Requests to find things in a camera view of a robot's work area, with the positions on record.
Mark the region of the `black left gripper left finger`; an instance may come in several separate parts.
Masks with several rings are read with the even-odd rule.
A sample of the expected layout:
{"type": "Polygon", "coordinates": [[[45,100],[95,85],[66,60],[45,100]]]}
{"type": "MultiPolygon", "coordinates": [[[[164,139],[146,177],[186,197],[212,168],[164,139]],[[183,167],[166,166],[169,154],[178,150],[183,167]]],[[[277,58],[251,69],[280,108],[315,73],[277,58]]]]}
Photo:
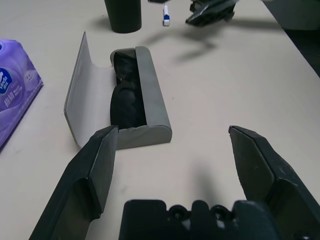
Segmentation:
{"type": "Polygon", "coordinates": [[[65,168],[30,239],[84,240],[105,210],[119,129],[100,129],[65,168]]]}

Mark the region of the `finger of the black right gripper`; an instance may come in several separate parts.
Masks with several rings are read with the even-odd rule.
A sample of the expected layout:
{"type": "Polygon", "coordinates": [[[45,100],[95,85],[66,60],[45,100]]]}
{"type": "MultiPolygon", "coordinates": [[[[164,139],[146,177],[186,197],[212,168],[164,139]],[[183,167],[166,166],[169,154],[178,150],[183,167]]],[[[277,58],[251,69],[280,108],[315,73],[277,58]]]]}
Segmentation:
{"type": "Polygon", "coordinates": [[[189,10],[196,12],[205,9],[206,11],[219,12],[233,7],[236,3],[236,0],[192,0],[189,10]]]}
{"type": "Polygon", "coordinates": [[[185,20],[185,23],[194,27],[205,27],[220,21],[228,22],[233,18],[235,14],[235,6],[236,5],[234,4],[222,10],[219,10],[218,12],[205,10],[202,14],[198,16],[190,16],[185,20]]]}

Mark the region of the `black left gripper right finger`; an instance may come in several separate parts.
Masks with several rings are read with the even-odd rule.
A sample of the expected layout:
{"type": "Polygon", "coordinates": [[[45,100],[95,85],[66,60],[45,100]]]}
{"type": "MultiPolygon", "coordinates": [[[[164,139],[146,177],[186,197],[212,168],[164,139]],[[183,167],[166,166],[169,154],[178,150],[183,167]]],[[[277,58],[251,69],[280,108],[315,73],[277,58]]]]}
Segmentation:
{"type": "Polygon", "coordinates": [[[320,206],[291,165],[255,131],[232,125],[228,132],[246,199],[268,206],[284,240],[318,240],[320,206]]]}

